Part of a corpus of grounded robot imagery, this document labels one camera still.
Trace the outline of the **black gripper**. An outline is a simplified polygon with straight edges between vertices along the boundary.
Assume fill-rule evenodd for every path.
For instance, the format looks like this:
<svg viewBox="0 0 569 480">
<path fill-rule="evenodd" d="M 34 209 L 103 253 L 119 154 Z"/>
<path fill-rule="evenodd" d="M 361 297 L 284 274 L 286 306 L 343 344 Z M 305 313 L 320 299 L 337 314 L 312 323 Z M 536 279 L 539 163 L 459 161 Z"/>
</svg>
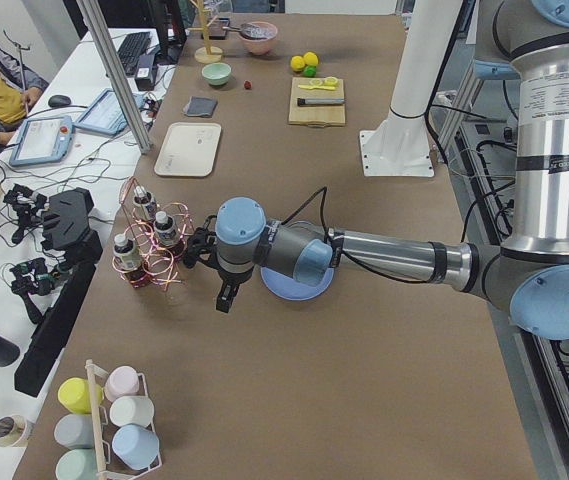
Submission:
<svg viewBox="0 0 569 480">
<path fill-rule="evenodd" d="M 209 228 L 211 221 L 216 218 L 217 216 L 215 214 L 207 216 L 203 225 L 197 227 L 194 233 L 188 238 L 182 256 L 182 262 L 186 268 L 194 268 L 198 262 L 209 268 L 218 267 L 216 256 L 217 236 L 215 231 Z M 228 313 L 236 295 L 237 283 L 230 280 L 223 280 L 216 297 L 216 310 Z"/>
</svg>

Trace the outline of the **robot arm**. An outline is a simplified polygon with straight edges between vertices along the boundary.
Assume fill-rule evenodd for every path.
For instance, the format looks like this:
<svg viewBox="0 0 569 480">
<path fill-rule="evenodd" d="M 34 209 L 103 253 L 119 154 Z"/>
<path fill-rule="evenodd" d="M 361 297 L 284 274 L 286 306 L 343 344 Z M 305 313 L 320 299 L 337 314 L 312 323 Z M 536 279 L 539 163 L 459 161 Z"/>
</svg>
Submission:
<svg viewBox="0 0 569 480">
<path fill-rule="evenodd" d="M 515 209 L 498 246 L 447 246 L 293 227 L 246 197 L 226 201 L 189 239 L 183 261 L 216 270 L 228 311 L 255 267 L 317 286 L 342 260 L 390 280 L 445 283 L 507 312 L 521 329 L 569 339 L 569 1 L 484 1 L 476 57 L 519 74 Z"/>
</svg>

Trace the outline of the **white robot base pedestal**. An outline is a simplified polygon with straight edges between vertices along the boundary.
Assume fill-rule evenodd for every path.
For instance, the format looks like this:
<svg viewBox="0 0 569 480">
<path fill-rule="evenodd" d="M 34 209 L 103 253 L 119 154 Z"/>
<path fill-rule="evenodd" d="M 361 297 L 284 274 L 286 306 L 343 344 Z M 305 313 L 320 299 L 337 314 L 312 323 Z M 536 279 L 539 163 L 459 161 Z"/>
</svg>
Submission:
<svg viewBox="0 0 569 480">
<path fill-rule="evenodd" d="M 376 129 L 360 132 L 365 176 L 434 175 L 427 109 L 462 11 L 462 0 L 415 3 L 388 116 Z"/>
</svg>

